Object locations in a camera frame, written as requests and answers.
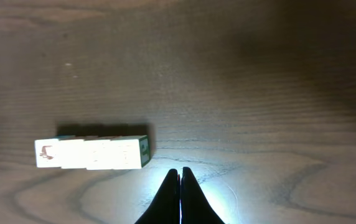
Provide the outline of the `wooden block drawing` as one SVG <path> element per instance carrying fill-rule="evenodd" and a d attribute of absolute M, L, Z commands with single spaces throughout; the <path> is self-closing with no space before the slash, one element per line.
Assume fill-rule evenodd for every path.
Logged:
<path fill-rule="evenodd" d="M 111 169 L 111 138 L 87 139 L 84 141 L 86 170 Z"/>

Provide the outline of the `wooden block with drawing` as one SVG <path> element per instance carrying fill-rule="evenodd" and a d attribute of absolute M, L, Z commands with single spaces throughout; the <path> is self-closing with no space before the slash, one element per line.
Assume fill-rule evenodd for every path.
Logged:
<path fill-rule="evenodd" d="M 141 169 L 150 161 L 150 158 L 147 135 L 123 136 L 111 140 L 112 169 Z"/>

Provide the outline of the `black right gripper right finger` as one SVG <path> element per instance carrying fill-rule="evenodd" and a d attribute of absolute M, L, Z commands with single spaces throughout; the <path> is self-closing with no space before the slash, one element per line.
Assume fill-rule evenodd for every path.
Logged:
<path fill-rule="evenodd" d="M 181 224 L 224 224 L 207 201 L 189 167 L 183 167 L 181 187 Z"/>

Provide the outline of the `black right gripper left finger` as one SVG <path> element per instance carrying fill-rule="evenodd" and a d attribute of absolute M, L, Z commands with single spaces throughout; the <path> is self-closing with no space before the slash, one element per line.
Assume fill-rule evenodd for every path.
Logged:
<path fill-rule="evenodd" d="M 179 224 L 180 175 L 170 169 L 147 210 L 135 224 Z"/>

